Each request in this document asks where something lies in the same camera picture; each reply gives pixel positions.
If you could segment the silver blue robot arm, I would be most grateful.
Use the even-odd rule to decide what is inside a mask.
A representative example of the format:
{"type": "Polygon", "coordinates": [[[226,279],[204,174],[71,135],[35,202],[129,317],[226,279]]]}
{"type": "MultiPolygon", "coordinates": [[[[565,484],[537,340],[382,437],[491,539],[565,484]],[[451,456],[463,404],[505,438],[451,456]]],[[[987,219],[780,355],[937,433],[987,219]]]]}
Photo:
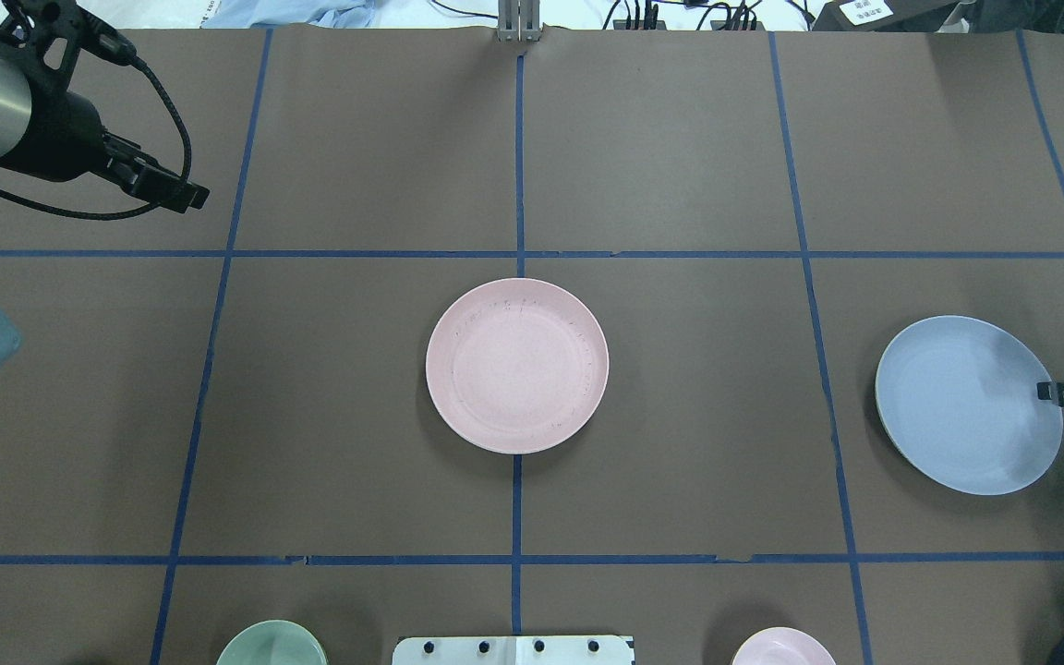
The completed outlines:
{"type": "MultiPolygon", "coordinates": [[[[123,219],[159,207],[176,213],[203,207],[210,192],[190,180],[189,134],[156,74],[122,37],[98,38],[92,50],[98,59],[136,68],[151,82],[180,134],[182,167],[166,169],[139,144],[106,130],[93,102],[68,92],[72,60],[49,67],[40,54],[27,54],[27,44],[9,30],[0,38],[0,168],[56,184],[82,174],[104,178],[139,201],[138,207],[121,212],[123,219]]],[[[0,309],[0,366],[21,342],[17,325],[0,309]]]]}

